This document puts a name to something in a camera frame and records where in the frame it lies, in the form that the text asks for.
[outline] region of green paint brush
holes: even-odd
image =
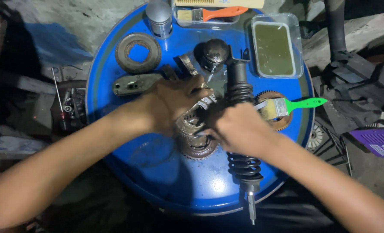
[[[261,110],[261,116],[265,120],[288,116],[297,108],[314,108],[326,103],[324,98],[309,98],[298,102],[291,102],[286,98],[267,99],[256,105]]]

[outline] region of forearm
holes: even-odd
[[[0,228],[42,212],[81,172],[125,142],[145,133],[139,116],[123,109],[116,131],[113,114],[50,145],[0,175]]]
[[[309,189],[352,233],[384,232],[384,200],[337,168],[287,141],[278,168]]]

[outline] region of green liquid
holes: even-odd
[[[255,24],[255,50],[258,69],[265,75],[292,76],[294,61],[288,28],[281,25]]]

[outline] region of hand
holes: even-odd
[[[207,122],[204,134],[215,137],[224,150],[258,157],[274,163],[270,157],[282,145],[286,136],[274,132],[250,103],[226,108]]]
[[[212,94],[212,90],[202,88],[204,77],[196,75],[188,81],[160,79],[138,99],[120,108],[129,108],[136,118],[134,127],[143,133],[171,134],[175,121],[198,101]]]

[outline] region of plastic tray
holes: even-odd
[[[264,74],[260,69],[258,57],[262,54],[258,54],[257,51],[257,38],[255,37],[255,25],[258,24],[271,24],[271,25],[283,25],[287,29],[287,34],[290,39],[290,52],[293,59],[293,74],[291,75],[268,75]],[[303,75],[303,52],[301,47],[301,35],[298,26],[298,19],[294,14],[258,14],[251,20],[252,39],[254,40],[254,49],[257,58],[257,71],[260,77],[267,78],[299,78]]]
[[[235,24],[240,19],[240,16],[234,16],[229,17],[231,22],[223,22],[218,19],[211,19],[210,21],[204,22],[204,21],[191,21],[191,20],[182,20],[178,19],[178,10],[180,9],[199,9],[204,7],[178,7],[175,4],[175,0],[172,0],[171,3],[172,6],[172,15],[175,18],[176,22],[181,27],[188,27],[188,28],[198,28],[198,29],[228,29],[232,24]],[[221,8],[206,8],[208,10],[217,10]]]

